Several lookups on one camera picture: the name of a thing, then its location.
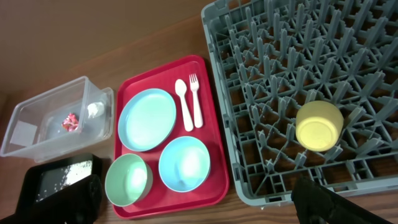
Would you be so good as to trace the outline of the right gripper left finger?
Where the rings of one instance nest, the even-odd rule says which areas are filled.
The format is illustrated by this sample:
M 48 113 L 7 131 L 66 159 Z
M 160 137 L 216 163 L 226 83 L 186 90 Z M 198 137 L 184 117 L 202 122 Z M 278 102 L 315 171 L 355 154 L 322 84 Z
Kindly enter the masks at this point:
M 94 223 L 99 216 L 102 185 L 99 176 L 84 179 L 36 202 L 37 185 L 22 185 L 15 214 L 1 224 L 18 223 Z

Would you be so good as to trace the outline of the red snack wrapper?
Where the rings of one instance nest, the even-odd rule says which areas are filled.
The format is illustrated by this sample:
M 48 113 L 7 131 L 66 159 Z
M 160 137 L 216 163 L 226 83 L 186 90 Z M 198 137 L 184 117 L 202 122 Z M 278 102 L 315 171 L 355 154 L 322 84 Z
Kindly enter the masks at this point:
M 62 127 L 68 131 L 72 132 L 78 129 L 78 118 L 74 113 L 70 113 L 62 122 Z

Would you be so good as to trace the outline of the yellow cup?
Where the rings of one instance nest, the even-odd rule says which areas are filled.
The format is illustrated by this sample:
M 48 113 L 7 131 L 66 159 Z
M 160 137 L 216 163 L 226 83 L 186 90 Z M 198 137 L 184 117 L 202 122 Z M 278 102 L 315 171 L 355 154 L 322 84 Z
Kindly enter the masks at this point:
M 331 149 L 343 129 L 343 115 L 327 101 L 311 101 L 297 112 L 295 135 L 306 149 L 322 152 Z

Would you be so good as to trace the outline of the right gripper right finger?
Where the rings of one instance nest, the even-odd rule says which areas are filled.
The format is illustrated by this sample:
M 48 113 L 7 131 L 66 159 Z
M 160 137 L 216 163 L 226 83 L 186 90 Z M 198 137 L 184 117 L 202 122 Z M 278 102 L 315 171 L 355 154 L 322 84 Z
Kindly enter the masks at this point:
M 291 199 L 301 224 L 391 224 L 391 222 L 304 177 L 296 180 Z

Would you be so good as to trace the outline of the green bowl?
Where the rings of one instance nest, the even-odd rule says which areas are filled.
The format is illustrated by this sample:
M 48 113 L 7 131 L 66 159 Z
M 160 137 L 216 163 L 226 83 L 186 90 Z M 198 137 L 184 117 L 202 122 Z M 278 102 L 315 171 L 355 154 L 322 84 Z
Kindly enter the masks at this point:
M 154 178 L 149 165 L 136 154 L 124 154 L 109 167 L 104 189 L 115 206 L 132 205 L 150 192 Z

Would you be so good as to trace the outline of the rice and food scraps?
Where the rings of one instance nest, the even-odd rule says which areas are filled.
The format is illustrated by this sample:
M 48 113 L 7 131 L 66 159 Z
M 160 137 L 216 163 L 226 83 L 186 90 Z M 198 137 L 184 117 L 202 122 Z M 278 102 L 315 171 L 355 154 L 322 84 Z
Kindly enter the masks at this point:
M 92 168 L 92 161 L 83 161 L 43 172 L 40 175 L 35 202 L 42 201 L 65 187 L 84 179 L 91 174 Z

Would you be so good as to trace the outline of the white tissue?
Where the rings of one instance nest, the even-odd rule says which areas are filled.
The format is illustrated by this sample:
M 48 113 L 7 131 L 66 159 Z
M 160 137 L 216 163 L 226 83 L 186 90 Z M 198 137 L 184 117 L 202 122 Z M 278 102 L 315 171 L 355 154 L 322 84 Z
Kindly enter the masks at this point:
M 105 111 L 104 103 L 102 102 L 94 102 L 87 106 L 88 110 L 88 118 L 96 118 L 101 116 Z

